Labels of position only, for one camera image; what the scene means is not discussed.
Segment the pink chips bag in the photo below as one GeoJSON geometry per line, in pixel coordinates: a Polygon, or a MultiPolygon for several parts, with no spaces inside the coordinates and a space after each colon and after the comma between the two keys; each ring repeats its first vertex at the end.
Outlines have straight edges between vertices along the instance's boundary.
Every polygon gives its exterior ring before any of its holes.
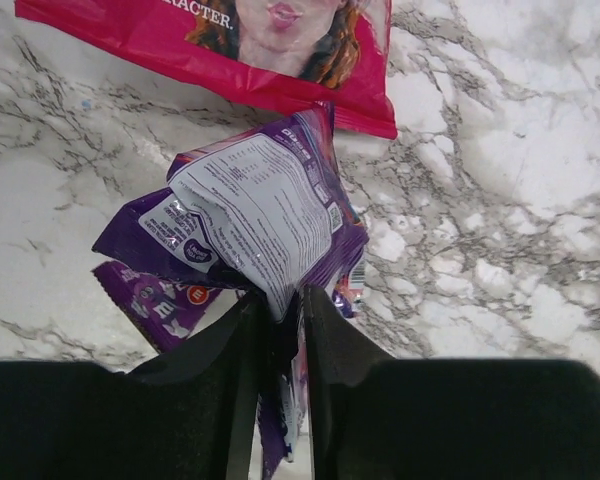
{"type": "Polygon", "coordinates": [[[229,101],[281,114],[326,101],[337,127],[393,139],[391,8],[348,0],[27,0],[15,13],[229,101]]]}

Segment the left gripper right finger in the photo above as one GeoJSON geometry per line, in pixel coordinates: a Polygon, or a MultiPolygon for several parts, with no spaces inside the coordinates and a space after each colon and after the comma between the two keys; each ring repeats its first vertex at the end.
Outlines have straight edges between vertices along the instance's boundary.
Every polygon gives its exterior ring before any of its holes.
{"type": "Polygon", "coordinates": [[[395,359],[307,287],[317,479],[600,479],[600,377],[562,359],[395,359]]]}

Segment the purple snack packet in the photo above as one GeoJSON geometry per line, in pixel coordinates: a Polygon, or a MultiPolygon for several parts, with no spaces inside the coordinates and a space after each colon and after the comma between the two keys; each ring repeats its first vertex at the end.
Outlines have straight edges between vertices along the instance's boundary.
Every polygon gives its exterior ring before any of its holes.
{"type": "Polygon", "coordinates": [[[366,229],[341,184],[334,108],[311,108],[176,156],[164,188],[125,204],[94,250],[175,283],[256,291],[274,323],[259,394],[263,470],[292,461],[308,409],[296,295],[322,288],[345,318],[364,289],[366,229]]]}

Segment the purple M&M's packet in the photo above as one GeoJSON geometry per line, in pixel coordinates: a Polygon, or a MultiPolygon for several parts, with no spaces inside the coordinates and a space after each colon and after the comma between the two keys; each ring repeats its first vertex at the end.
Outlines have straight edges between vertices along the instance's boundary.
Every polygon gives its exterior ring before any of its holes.
{"type": "Polygon", "coordinates": [[[221,290],[186,285],[139,273],[118,261],[93,270],[105,293],[159,353],[194,334],[221,290]]]}

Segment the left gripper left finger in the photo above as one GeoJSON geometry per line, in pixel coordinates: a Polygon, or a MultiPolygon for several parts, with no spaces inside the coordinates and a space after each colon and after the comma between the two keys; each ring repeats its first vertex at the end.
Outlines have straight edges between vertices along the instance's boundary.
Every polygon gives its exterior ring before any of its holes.
{"type": "Polygon", "coordinates": [[[264,302],[248,294],[128,373],[0,361],[0,479],[244,479],[264,302]]]}

